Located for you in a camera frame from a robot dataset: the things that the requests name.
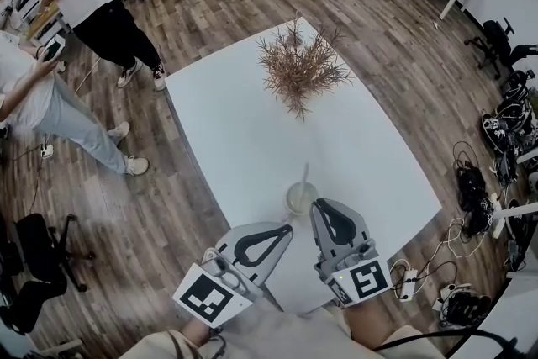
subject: smartphone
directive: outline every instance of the smartphone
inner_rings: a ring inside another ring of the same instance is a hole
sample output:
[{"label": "smartphone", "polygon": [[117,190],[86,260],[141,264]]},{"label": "smartphone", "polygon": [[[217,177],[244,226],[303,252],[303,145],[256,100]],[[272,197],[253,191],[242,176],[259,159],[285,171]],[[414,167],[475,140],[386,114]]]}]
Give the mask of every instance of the smartphone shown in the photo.
[{"label": "smartphone", "polygon": [[50,42],[45,47],[49,51],[45,56],[45,61],[53,59],[58,53],[58,51],[65,46],[65,43],[62,44],[61,40],[63,40],[63,38],[59,37],[58,35],[50,40]]}]

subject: black device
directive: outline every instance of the black device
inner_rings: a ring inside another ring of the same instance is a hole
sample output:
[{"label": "black device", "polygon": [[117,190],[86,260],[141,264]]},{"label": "black device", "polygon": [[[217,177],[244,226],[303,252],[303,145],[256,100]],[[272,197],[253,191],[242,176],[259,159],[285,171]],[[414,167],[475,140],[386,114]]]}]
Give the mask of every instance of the black device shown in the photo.
[{"label": "black device", "polygon": [[497,60],[514,72],[512,66],[518,60],[524,59],[529,55],[538,55],[538,45],[517,45],[513,50],[509,43],[509,34],[514,34],[514,29],[509,21],[505,18],[506,29],[499,21],[486,21],[483,24],[483,34],[486,37],[486,42],[481,36],[475,36],[471,40],[465,40],[465,45],[474,45],[484,53],[484,60],[478,63],[478,69],[483,69],[488,63],[491,63],[495,68],[495,79],[501,77],[501,73],[497,66]]},{"label": "black device", "polygon": [[47,54],[45,56],[45,61],[49,61],[51,59],[54,59],[54,56],[58,52],[58,50],[61,48],[61,43],[55,40],[52,44],[47,45]]}]

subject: gray jeans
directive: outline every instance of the gray jeans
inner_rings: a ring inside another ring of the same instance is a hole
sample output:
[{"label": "gray jeans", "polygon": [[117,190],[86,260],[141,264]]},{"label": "gray jeans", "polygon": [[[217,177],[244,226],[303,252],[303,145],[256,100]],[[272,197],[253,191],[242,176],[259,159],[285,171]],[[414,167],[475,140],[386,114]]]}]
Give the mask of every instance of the gray jeans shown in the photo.
[{"label": "gray jeans", "polygon": [[55,77],[49,109],[36,129],[76,142],[96,160],[117,173],[125,173],[125,155],[81,99],[60,77]]}]

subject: black pants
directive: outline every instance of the black pants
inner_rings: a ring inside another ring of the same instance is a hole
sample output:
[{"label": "black pants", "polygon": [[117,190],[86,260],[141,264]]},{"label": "black pants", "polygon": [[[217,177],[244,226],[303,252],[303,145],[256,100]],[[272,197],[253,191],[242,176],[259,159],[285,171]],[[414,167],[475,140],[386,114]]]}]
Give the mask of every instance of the black pants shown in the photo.
[{"label": "black pants", "polygon": [[161,63],[159,53],[121,0],[104,4],[73,30],[95,54],[116,65],[129,69],[135,65],[135,57],[150,69]]}]

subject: power strip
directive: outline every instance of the power strip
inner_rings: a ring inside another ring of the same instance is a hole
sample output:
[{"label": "power strip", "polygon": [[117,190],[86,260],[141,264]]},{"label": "power strip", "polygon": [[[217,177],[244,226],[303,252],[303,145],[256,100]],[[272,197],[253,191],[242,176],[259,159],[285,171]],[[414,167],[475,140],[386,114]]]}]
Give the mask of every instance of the power strip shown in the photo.
[{"label": "power strip", "polygon": [[406,271],[403,275],[403,285],[402,292],[400,293],[400,302],[408,302],[413,299],[414,295],[414,285],[413,281],[417,277],[418,271],[416,269],[411,269]]}]

